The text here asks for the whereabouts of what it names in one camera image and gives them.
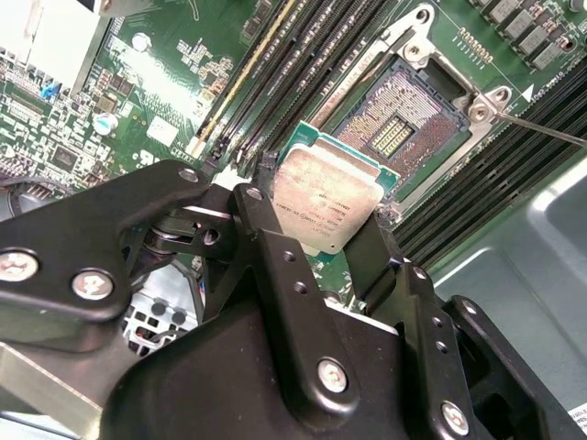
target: black plastic bracket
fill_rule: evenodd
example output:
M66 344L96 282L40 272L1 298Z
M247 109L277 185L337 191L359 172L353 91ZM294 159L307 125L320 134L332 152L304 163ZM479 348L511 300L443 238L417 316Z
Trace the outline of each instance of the black plastic bracket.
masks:
M585 438L478 304L453 296L443 308L458 329L475 414L492 437Z
M206 181L190 181L189 167L165 160L58 203L0 224L0 252L33 256L39 270L20 282L0 280L0 339L71 351L96 349L113 334L115 320L130 302L129 268L138 258L144 236L161 213L197 204ZM114 289L100 301L88 301L72 290L72 279L97 270ZM35 325L12 328L27 316Z
M238 253L213 289L205 320L258 292L271 352L290 411L317 431L343 424L359 404L359 383L299 242L284 236L266 194L240 184L230 200ZM344 370L342 392L318 376L322 360Z
M355 292L367 302L366 313L404 337L406 426L416 438L477 438L450 317L440 308L429 276L401 256L385 222L372 214L345 254ZM445 403L455 405L468 421L466 434L449 426Z

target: black ram slot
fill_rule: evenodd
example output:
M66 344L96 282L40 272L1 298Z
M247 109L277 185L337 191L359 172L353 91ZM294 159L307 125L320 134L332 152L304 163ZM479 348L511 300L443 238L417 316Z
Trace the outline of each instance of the black ram slot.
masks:
M308 2L300 12L300 16L295 20L295 25L290 30L288 37L284 38L279 43L277 49L267 61L267 64L265 64L257 74L255 83L249 89L241 103L238 105L236 112L230 117L227 125L222 130L221 135L218 137L222 142L228 143L229 140L238 133L242 127L242 123L250 116L250 112L255 108L255 103L258 101L267 84L271 81L271 77L278 72L280 67L287 61L295 42L300 39L300 35L303 36L308 31L307 29L312 26L316 15L319 15L320 11L324 8L326 8L324 2L321 0L314 0Z
M278 149L288 134L297 126L304 113L308 111L308 106L311 104L313 98L328 84L331 75L335 74L341 67L342 63L347 59L349 53L355 48L357 43L362 39L367 39L373 32L371 23L376 21L379 16L384 14L385 3L391 3L391 0L380 0L370 2L366 5L363 13L357 18L357 21L352 27L352 31L348 33L341 41L334 52L330 55L327 62L325 62L314 75L311 76L310 82L306 85L303 91L296 97L295 101L290 105L285 114L282 115L278 124L274 127L264 142L264 149ZM328 47L330 39L326 42L324 47ZM308 74L313 66L308 66L306 74Z
M333 13L327 18L325 23L323 23L319 31L314 36L312 48L323 47L325 40L328 40L328 36L336 33L340 23L346 21L345 17L352 14L353 11L360 9L362 4L368 2L369 0L347 0L344 2L344 4L337 5L335 10L333 10ZM256 139L263 128L265 128L267 121L274 115L277 107L282 103L283 98L294 88L294 85L299 81L300 76L303 77L304 73L309 71L311 66L309 62L311 62L314 56L315 54L312 49L302 54L301 58L295 63L294 66L292 66L289 74L284 78L284 80L276 84L277 86L271 94L271 99L265 106L263 106L259 115L255 118L255 121L251 124L247 135L240 143L241 149L247 149L249 147L250 141ZM286 57L283 66L280 66L280 69L276 71L278 77L272 79L270 83L275 84L276 80L279 78L282 67L284 67L289 59L290 57Z
M526 118L584 136L587 60L535 103ZM394 229L403 252L430 268L489 220L533 193L535 186L579 147L509 126Z
M285 6L286 3L287 3L287 0L282 0L280 2L279 6L276 7L275 9L273 9L271 16L267 20L265 20L265 22L263 23L263 26L262 26L260 32L257 34L257 37L255 37L255 39L250 43L249 50L247 50L247 53L245 54L243 59L238 64L238 67L235 70L235 73L230 76L230 79L228 80L227 85L222 89L222 92L218 95L217 99L215 100L214 104L212 105L212 108L208 112L208 116L205 118L202 125L198 128L198 132L197 132L198 136L200 136L202 134L202 132L205 130L205 128L208 126L208 124L210 124L210 119L212 118L213 115L216 114L216 112L218 111L218 109L220 108L222 103L224 102L225 98L227 97L228 92L230 92L233 89L233 87L235 86L235 83L237 82L237 79L238 79L238 73L240 71L242 71L242 69L247 65L249 60L252 58L253 53L255 52L255 49L263 41L263 39L265 38L265 34L267 33L270 26L273 24L273 22L277 18L277 16L282 12L283 7Z

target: silver screw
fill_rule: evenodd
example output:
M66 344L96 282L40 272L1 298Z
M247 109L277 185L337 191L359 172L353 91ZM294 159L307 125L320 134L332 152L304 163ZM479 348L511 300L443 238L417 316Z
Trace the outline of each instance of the silver screw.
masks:
M190 170L189 168L184 168L183 170L180 170L180 177L188 182L198 182L198 175L195 173L194 170Z
M459 409L457 405L450 401L442 403L442 415L444 420L447 421L450 429L452 429L458 435L467 435L469 433L469 422L467 417Z
M414 268L414 272L418 278L421 278L422 280L426 279L426 273L420 268Z
M257 188L247 188L247 194L253 199L263 200L263 194Z
M416 44L408 44L404 47L404 57L411 62L417 62L422 59L420 55L420 48Z
M467 312L469 312L470 314L477 314L477 309L473 304L471 304L471 302L464 300L462 302L462 305L465 306L465 309L467 309Z
M103 300L114 290L110 277L97 270L86 270L75 276L72 289L76 295L90 301Z
M328 359L318 363L318 377L327 390L342 392L347 388L347 375L342 367Z
M483 122L489 117L489 108L485 104L476 104L469 110L469 119L472 122Z
M0 281L24 281L39 270L39 263L32 255L24 252L0 254Z

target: black cable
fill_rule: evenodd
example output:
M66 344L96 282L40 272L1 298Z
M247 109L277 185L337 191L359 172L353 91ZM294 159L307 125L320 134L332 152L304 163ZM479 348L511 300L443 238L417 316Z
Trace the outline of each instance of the black cable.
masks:
M25 176L25 177L15 177L12 179L4 179L0 181L0 188L8 188L9 186L19 185L21 183L34 183L37 185L50 185L58 188L59 190L63 191L66 195L74 195L75 191L71 188L68 188L63 183L59 181L54 181L53 179L48 179L47 177L36 177L36 176Z
M204 318L204 302L202 301L202 296L200 296L200 287L198 285L198 280L195 277L195 272L191 269L188 269L178 259L172 261L172 266L175 267L187 279L187 283L190 286L190 292L192 293L192 298L194 299L195 317L198 321L198 324L201 324L202 319Z
M157 335L155 335L154 337L152 337L151 339L149 339L150 342L154 342L154 343L158 343L159 341L161 341L164 337L166 336L183 336L184 333L180 332L179 330L165 330L164 332L161 332Z
M22 214L22 208L20 207L20 200L18 199L18 193L13 191L13 186L18 186L22 184L35 184L35 185L49 185L54 186L55 188L59 189L60 191L64 192L65 195L74 195L75 191L71 188L68 188L64 184L54 181L53 179L49 179L46 177L34 177L34 176L25 176L25 177L15 177L10 179L4 179L0 181L0 188L8 188L7 194L7 204L8 204L8 211L10 215L16 217Z

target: metal shaft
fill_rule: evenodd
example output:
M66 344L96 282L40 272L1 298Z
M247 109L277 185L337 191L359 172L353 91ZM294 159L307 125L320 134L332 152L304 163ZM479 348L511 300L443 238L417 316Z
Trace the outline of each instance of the metal shaft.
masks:
M562 133L558 130L554 130L552 128L548 128L545 126L540 126L538 124L534 124L533 122L526 121L525 119L520 119L519 117L506 115L504 113L499 113L498 117L503 121L511 122L512 124L519 125L521 127L529 128L530 130L535 130L539 133L544 133L545 135L552 136L554 138L564 140L566 142L570 142L571 144L578 145L584 149L587 149L587 140L581 139L580 137L575 137L572 135L568 135L566 133Z

